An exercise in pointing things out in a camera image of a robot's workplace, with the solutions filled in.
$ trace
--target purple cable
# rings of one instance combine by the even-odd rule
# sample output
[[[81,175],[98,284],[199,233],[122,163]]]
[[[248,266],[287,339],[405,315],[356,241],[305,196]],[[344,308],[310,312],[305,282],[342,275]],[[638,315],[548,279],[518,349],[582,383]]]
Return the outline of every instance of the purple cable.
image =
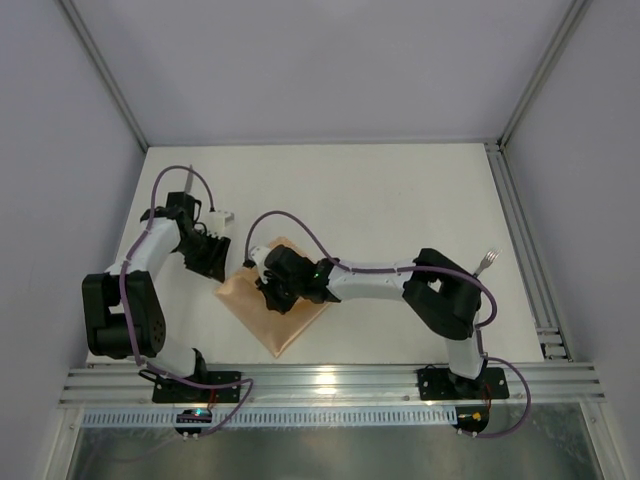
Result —
[[[198,172],[196,172],[193,168],[185,167],[183,165],[172,165],[170,167],[165,168],[164,170],[162,170],[158,174],[158,177],[156,178],[156,181],[153,184],[153,189],[151,190],[151,207],[150,207],[150,210],[149,210],[149,220],[147,221],[147,226],[144,229],[144,231],[140,234],[138,239],[131,246],[131,248],[129,249],[127,254],[125,255],[125,259],[122,262],[122,267],[120,269],[120,277],[118,279],[118,287],[120,289],[120,299],[122,301],[122,307],[124,309],[125,321],[127,322],[127,330],[129,332],[129,339],[131,340],[131,350],[133,352],[133,356],[135,358],[136,365],[138,365],[138,366],[144,365],[145,362],[142,359],[142,357],[140,356],[140,349],[138,348],[138,342],[136,340],[135,328],[133,326],[133,317],[131,316],[131,308],[129,306],[129,298],[127,296],[125,276],[127,274],[127,268],[129,267],[129,265],[131,263],[131,257],[136,252],[136,250],[140,247],[140,245],[142,245],[142,242],[144,242],[145,238],[147,238],[147,236],[149,235],[149,232],[151,230],[151,227],[153,225],[153,220],[155,218],[156,196],[157,196],[158,185],[160,184],[160,180],[162,179],[162,177],[167,172],[169,172],[171,170],[186,170],[188,172],[193,173],[193,175],[195,175],[196,177],[198,177],[198,179],[200,179],[200,181],[204,185],[204,188],[207,190],[207,195],[209,197],[209,205],[211,206],[211,210],[210,211],[214,211],[213,195],[211,193],[211,189],[209,188],[209,185],[207,184],[207,182],[204,179],[204,177],[202,177],[202,175],[200,175]],[[171,378],[172,380],[175,380],[175,381],[183,383],[185,385],[189,385],[191,387],[199,388],[199,389],[202,389],[202,390],[221,390],[221,389],[224,389],[224,388],[240,387],[241,385],[244,385],[244,384],[247,384],[247,383],[249,384],[249,386],[247,388],[247,391],[242,396],[242,398],[240,399],[238,404],[233,408],[233,410],[231,410],[231,412],[229,412],[229,415],[227,415],[216,426],[211,427],[210,429],[208,429],[204,433],[202,433],[200,435],[201,437],[204,437],[204,436],[207,436],[207,435],[211,435],[212,433],[215,433],[215,432],[219,431],[224,425],[226,425],[233,418],[233,416],[238,412],[238,410],[240,410],[240,408],[244,405],[244,403],[249,398],[249,394],[251,393],[251,390],[253,389],[253,379],[252,378],[245,378],[244,380],[239,380],[237,382],[227,383],[227,384],[223,384],[223,385],[204,385],[204,384],[201,384],[201,383],[192,382],[192,381],[187,380],[187,379],[182,378],[182,377],[178,377],[177,375],[174,375],[174,374],[172,374],[170,372],[165,372],[163,370],[160,370],[159,368],[157,368],[156,366],[154,366],[152,364],[147,364],[147,366],[148,366],[150,371],[152,371],[152,372],[154,372],[154,373],[156,373],[158,375],[165,375],[165,376]],[[166,440],[166,441],[160,443],[159,445],[156,445],[155,447],[147,450],[143,454],[137,455],[137,456],[132,457],[132,458],[112,458],[112,457],[103,457],[103,458],[107,458],[110,461],[119,462],[119,463],[137,462],[137,461],[142,460],[143,458],[147,457],[148,455],[151,455],[151,454],[157,452],[158,450],[164,448],[165,446],[169,445],[170,443],[173,443],[174,441],[179,440],[180,438],[181,437],[176,437],[176,438],[171,438],[169,440]],[[87,473],[88,467],[93,462],[93,459],[96,457],[96,455],[100,456],[99,446],[100,446],[100,444],[98,444],[98,445],[96,445],[94,447],[93,452],[91,453],[91,455],[87,459],[87,462],[85,463],[85,467],[83,468],[82,473],[80,474],[80,478],[81,479],[85,478],[85,475]]]
[[[506,360],[503,360],[502,358],[498,358],[498,357],[487,357],[487,360],[489,360],[491,362],[502,363],[503,365],[506,365],[507,367],[509,367],[513,371],[513,373],[515,373],[518,376],[518,378],[520,379],[520,381],[522,382],[522,386],[524,387],[524,391],[525,391],[525,393],[527,395],[527,404],[524,407],[524,412],[522,413],[522,417],[520,417],[520,420],[518,420],[515,425],[513,425],[512,427],[507,428],[506,430],[503,430],[502,432],[479,433],[479,434],[477,434],[475,436],[475,438],[487,438],[487,439],[506,437],[507,435],[515,433],[518,429],[520,429],[520,427],[522,427],[522,425],[524,425],[524,422],[527,421],[527,418],[529,418],[529,414],[531,413],[531,390],[529,389],[529,384],[525,380],[524,375],[522,375],[522,372],[520,372],[520,370],[518,370],[515,367],[515,365],[513,365],[510,362],[507,362]],[[463,433],[465,435],[467,435],[468,437],[473,437],[472,433],[469,433],[469,432],[463,432]]]
[[[452,277],[460,278],[462,280],[465,280],[465,281],[471,283],[475,287],[479,288],[480,291],[486,295],[486,297],[489,299],[489,303],[491,304],[491,314],[489,315],[489,317],[484,322],[480,322],[480,323],[476,324],[476,328],[477,329],[482,328],[482,327],[486,327],[487,325],[491,324],[495,320],[495,318],[496,318],[496,316],[498,314],[498,303],[496,302],[496,299],[493,296],[493,294],[491,293],[491,291],[489,291],[489,289],[487,287],[485,287],[477,278],[475,278],[475,277],[473,277],[471,275],[468,275],[466,273],[458,272],[456,270],[451,270],[449,268],[425,267],[425,266],[420,266],[420,265],[416,265],[416,266],[413,266],[413,267],[400,267],[398,269],[395,269],[395,268],[350,268],[350,267],[348,267],[346,265],[343,265],[342,263],[340,263],[338,260],[336,260],[335,258],[333,258],[331,256],[331,254],[327,251],[327,249],[324,248],[324,245],[322,245],[322,242],[320,242],[320,239],[318,239],[316,234],[313,233],[311,231],[311,229],[309,227],[307,227],[302,220],[300,220],[298,217],[296,217],[292,213],[285,212],[283,210],[271,210],[270,212],[263,213],[262,215],[260,215],[256,219],[255,222],[253,222],[253,225],[251,225],[251,228],[249,229],[249,233],[247,234],[247,240],[245,241],[245,244],[244,244],[244,258],[245,258],[245,260],[249,260],[249,246],[251,245],[251,237],[253,236],[253,231],[256,229],[256,227],[258,226],[258,224],[262,220],[264,220],[265,218],[270,217],[272,215],[282,215],[283,217],[287,217],[287,218],[293,220],[294,222],[296,222],[298,225],[300,225],[300,227],[302,227],[302,229],[307,233],[307,235],[309,235],[309,237],[311,237],[311,240],[313,240],[313,243],[316,244],[318,249],[320,249],[320,251],[327,258],[327,260],[329,260],[333,265],[335,265],[337,268],[339,268],[341,270],[344,270],[346,272],[364,273],[364,274],[429,272],[429,273],[442,273],[442,274],[449,275],[449,276],[452,276]]]
[[[272,215],[282,215],[283,217],[287,217],[287,218],[293,220],[294,222],[296,222],[300,227],[302,227],[302,229],[307,233],[307,235],[309,235],[311,240],[313,240],[313,242],[316,244],[318,249],[320,249],[322,254],[333,265],[335,265],[337,268],[340,268],[341,270],[344,270],[344,271],[347,271],[347,272],[353,272],[353,273],[364,273],[364,274],[389,274],[389,273],[404,273],[404,272],[442,273],[442,274],[445,274],[445,275],[450,275],[452,277],[460,278],[462,280],[466,280],[467,282],[471,283],[475,287],[479,288],[480,291],[482,291],[482,293],[484,293],[486,295],[486,297],[489,299],[489,303],[491,304],[491,315],[489,315],[489,317],[484,322],[480,322],[480,323],[477,323],[475,325],[476,334],[477,334],[477,341],[478,341],[478,350],[481,352],[482,355],[486,355],[486,353],[484,353],[484,346],[483,346],[483,343],[482,343],[482,332],[481,332],[480,329],[483,328],[483,327],[486,327],[487,325],[490,325],[495,320],[495,318],[496,318],[496,316],[498,314],[498,304],[496,302],[495,297],[491,293],[491,291],[489,291],[489,289],[487,287],[485,287],[476,277],[473,277],[471,275],[467,275],[465,273],[458,272],[456,270],[451,270],[451,269],[448,269],[448,268],[424,267],[424,266],[420,266],[420,265],[416,265],[416,266],[413,266],[413,267],[401,267],[401,268],[398,268],[398,269],[394,269],[394,268],[350,268],[347,265],[341,264],[338,260],[333,258],[331,256],[331,254],[327,251],[327,249],[324,247],[324,245],[322,245],[322,242],[320,242],[320,239],[316,236],[316,234],[313,233],[311,231],[311,229],[309,227],[307,227],[307,225],[305,225],[305,223],[302,220],[300,220],[298,217],[296,217],[292,213],[285,212],[283,210],[271,210],[269,212],[263,213],[262,215],[260,215],[255,220],[255,222],[253,222],[253,225],[251,225],[251,228],[249,229],[249,233],[247,234],[247,239],[246,239],[246,242],[245,242],[245,245],[244,245],[244,257],[245,257],[245,260],[249,260],[249,246],[251,245],[251,237],[253,236],[254,230],[256,229],[256,227],[258,226],[258,224],[262,220],[264,220],[265,218],[270,217]],[[513,427],[508,428],[507,430],[505,430],[503,432],[484,433],[484,434],[481,433],[481,434],[476,435],[476,438],[500,438],[500,437],[503,437],[505,435],[509,435],[509,434],[515,432],[526,421],[527,417],[529,416],[529,412],[531,410],[531,390],[529,389],[529,384],[527,383],[526,379],[524,378],[522,373],[520,373],[520,370],[518,370],[513,364],[511,364],[511,363],[509,363],[506,360],[503,360],[501,358],[497,358],[497,357],[487,357],[487,360],[503,363],[504,365],[509,367],[511,370],[513,370],[513,372],[518,376],[518,378],[520,378],[520,381],[522,382],[522,385],[524,386],[524,390],[525,390],[525,392],[527,394],[527,405],[525,407],[524,413],[522,414],[522,417],[520,418],[520,420],[518,420],[518,422]]]
[[[152,365],[149,365],[150,370],[154,369],[156,372],[160,372],[161,370],[157,369],[156,367],[153,367]],[[173,378],[175,377],[175,375],[168,373],[168,372],[163,372],[164,374],[166,374],[168,377]],[[181,381],[183,379],[181,379],[180,377],[176,377],[175,379]],[[203,433],[199,434],[199,438],[202,437],[206,437],[208,435],[211,435],[213,433],[216,433],[218,431],[220,431],[222,429],[222,427],[224,427],[232,418],[233,416],[238,412],[238,410],[240,410],[240,408],[242,408],[242,406],[244,405],[244,403],[247,401],[247,399],[249,398],[249,394],[251,393],[251,390],[253,389],[253,379],[251,378],[247,378],[245,380],[241,380],[240,382],[234,382],[234,383],[248,383],[249,387],[247,388],[247,391],[244,393],[244,395],[242,396],[242,398],[240,399],[240,401],[237,403],[237,405],[233,408],[233,410],[231,410],[231,412],[229,412],[229,415],[227,415],[226,417],[224,417],[224,419],[222,419],[220,421],[220,423],[218,423],[216,426],[209,428],[208,430],[204,431]],[[200,384],[200,383],[195,383],[195,382],[189,382],[188,385],[191,385],[192,387],[196,387],[196,388],[202,388],[203,390],[214,390],[213,386],[215,386],[216,388],[219,387],[225,387],[226,385],[204,385],[204,384]],[[149,455],[153,455],[154,453],[156,453],[157,451],[163,449],[164,447],[166,447],[167,445],[170,445],[180,439],[182,439],[184,437],[173,437],[173,438],[169,438],[168,440],[165,440],[164,442],[156,445],[155,447],[150,448],[149,450],[147,450],[144,453],[141,453],[140,455],[136,455],[135,457],[129,457],[129,458],[118,458],[118,457],[109,457],[106,455],[101,455],[100,454],[100,442],[98,442],[98,444],[93,447],[93,451],[91,452],[91,455],[89,455],[89,458],[87,459],[87,461],[85,462],[85,465],[82,469],[82,472],[79,475],[80,480],[84,480],[86,478],[86,475],[88,473],[89,470],[89,466],[93,463],[93,460],[95,459],[96,456],[103,458],[105,460],[108,460],[110,462],[115,462],[115,463],[135,463],[138,462],[140,460],[143,460],[144,458],[148,457]]]
[[[153,219],[155,218],[155,210],[156,210],[156,195],[158,192],[158,185],[160,185],[160,180],[164,177],[165,173],[171,170],[186,170],[188,172],[193,173],[196,177],[200,179],[200,181],[204,184],[204,188],[207,190],[207,195],[209,196],[209,205],[211,206],[211,211],[213,211],[213,195],[211,194],[211,189],[207,184],[206,180],[196,172],[193,168],[185,167],[183,165],[172,165],[170,167],[162,170],[158,177],[156,178],[155,183],[153,184],[153,189],[151,190],[151,208],[149,210],[149,220],[147,221],[147,226],[144,231],[140,234],[138,239],[131,245],[131,248],[127,252],[124,257],[124,261],[122,262],[122,267],[120,268],[120,277],[118,278],[118,287],[120,289],[120,299],[122,301],[122,308],[124,309],[124,318],[127,322],[127,330],[129,331],[129,339],[131,340],[131,350],[133,352],[133,357],[135,358],[136,365],[139,367],[144,365],[144,360],[140,357],[140,349],[138,348],[138,341],[136,340],[136,331],[133,326],[133,317],[131,316],[131,308],[129,307],[129,297],[127,296],[127,288],[125,285],[127,268],[131,264],[131,257],[133,254],[140,248],[144,239],[147,238],[149,232],[151,231],[151,227],[153,225]]]

